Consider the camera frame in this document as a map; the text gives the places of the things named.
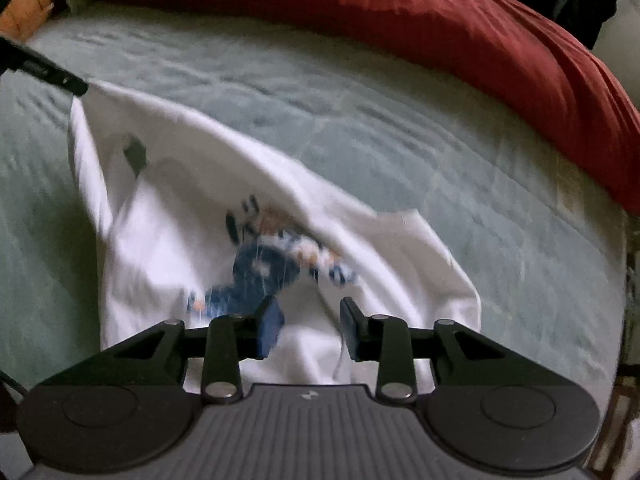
red blanket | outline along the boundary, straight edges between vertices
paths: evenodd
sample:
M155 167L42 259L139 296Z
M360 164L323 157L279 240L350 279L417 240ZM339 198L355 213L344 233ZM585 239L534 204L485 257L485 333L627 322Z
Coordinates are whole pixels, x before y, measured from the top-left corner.
M509 105L640 214L640 114L607 67L515 0L107 0L340 34L451 72Z

cartoon character print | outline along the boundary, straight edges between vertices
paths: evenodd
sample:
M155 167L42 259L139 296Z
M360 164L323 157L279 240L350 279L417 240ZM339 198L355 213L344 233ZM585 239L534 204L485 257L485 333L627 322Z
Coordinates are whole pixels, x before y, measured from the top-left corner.
M191 294L188 312L209 318L252 314L267 296L293 283L302 270L316 281L324 274L338 286L356 279L337 253L314 240L283 211L261 210L255 196L243 201L242 209L244 222L239 224L232 212L225 219L231 241L239 246L233 282L214 286L203 295Z

white wall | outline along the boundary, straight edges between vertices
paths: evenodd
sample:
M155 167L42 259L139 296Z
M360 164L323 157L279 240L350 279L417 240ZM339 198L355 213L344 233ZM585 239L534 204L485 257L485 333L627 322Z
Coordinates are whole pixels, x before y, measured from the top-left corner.
M593 53L640 110L640 0L618 0L618 12L602 25Z

wooden cabinet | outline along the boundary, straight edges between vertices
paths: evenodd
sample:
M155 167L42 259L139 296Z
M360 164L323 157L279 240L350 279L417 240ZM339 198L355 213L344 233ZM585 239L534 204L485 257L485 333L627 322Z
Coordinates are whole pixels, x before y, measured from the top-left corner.
M53 0L11 0L0 14L0 33L24 41L53 10Z

bed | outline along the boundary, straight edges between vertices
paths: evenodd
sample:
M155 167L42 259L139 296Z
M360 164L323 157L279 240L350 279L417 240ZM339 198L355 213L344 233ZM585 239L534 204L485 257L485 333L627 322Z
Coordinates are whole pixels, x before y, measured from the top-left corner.
M196 108L378 211L415 208L482 299L482 332L601 412L625 305L623 209L514 112L455 76L248 18L93 4L31 46ZM33 385L98 350L95 235L68 168L71 97L0 87L0 362Z

